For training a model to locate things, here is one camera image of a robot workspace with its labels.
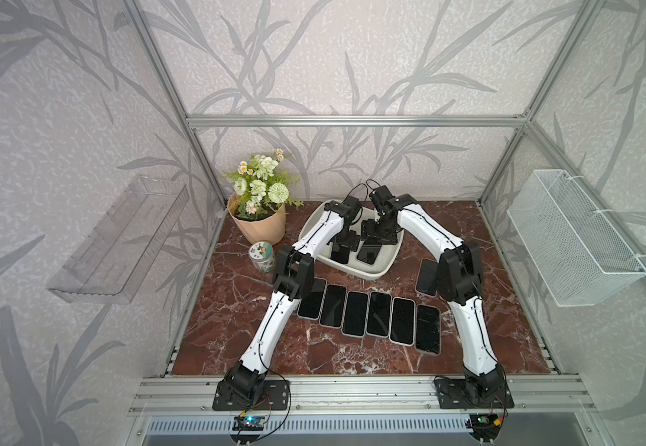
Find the phone with pink case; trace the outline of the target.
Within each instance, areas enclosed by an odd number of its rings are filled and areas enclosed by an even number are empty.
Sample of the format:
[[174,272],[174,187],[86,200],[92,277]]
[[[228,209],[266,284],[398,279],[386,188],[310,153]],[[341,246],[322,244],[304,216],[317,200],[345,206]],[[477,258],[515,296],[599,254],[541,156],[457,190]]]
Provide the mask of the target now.
[[319,320],[321,325],[341,328],[346,295],[347,288],[345,286],[337,284],[327,286]]

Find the phone with light blue case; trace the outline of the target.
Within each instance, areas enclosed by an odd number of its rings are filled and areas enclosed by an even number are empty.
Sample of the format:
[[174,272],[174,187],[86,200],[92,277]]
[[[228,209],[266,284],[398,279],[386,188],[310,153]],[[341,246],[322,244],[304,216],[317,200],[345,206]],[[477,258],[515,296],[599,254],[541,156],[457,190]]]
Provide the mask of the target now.
[[367,293],[350,291],[347,294],[341,326],[341,332],[345,336],[363,337],[365,335],[368,306]]

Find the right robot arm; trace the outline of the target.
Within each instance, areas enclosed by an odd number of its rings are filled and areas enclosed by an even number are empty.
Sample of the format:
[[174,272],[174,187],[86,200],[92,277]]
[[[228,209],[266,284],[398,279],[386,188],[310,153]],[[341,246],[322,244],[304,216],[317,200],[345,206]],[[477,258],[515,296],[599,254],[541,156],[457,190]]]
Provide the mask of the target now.
[[380,185],[369,198],[379,219],[364,224],[364,232],[387,242],[404,230],[438,259],[434,288],[449,304],[460,335],[464,398],[473,407],[506,404],[510,396],[506,373],[493,351],[484,321],[480,247],[445,229],[408,194],[394,196]]

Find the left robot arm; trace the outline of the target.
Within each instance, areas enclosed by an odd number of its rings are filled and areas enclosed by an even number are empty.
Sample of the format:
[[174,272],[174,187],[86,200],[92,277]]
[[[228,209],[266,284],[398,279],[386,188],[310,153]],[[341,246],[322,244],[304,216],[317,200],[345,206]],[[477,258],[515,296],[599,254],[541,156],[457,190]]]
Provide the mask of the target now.
[[291,314],[312,291],[316,258],[331,240],[350,229],[361,210],[359,199],[350,195],[341,202],[327,202],[311,230],[279,249],[267,311],[252,342],[224,377],[224,387],[246,405],[256,404],[263,394],[277,342]]

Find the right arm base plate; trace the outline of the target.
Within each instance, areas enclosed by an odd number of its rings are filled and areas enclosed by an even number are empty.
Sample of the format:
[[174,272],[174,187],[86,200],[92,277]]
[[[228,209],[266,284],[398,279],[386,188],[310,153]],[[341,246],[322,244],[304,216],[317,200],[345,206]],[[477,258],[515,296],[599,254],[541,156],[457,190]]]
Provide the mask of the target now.
[[470,375],[451,378],[444,375],[434,377],[434,388],[441,409],[512,409],[508,383],[501,375]]

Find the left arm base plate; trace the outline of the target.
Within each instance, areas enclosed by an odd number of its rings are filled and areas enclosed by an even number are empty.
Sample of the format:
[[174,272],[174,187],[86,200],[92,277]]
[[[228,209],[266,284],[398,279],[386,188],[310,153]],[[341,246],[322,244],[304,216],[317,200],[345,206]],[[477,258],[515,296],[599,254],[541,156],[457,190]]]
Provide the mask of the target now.
[[251,391],[236,390],[233,384],[223,380],[216,388],[212,409],[216,412],[244,409],[287,411],[289,396],[289,384],[282,379],[266,379],[255,384]]

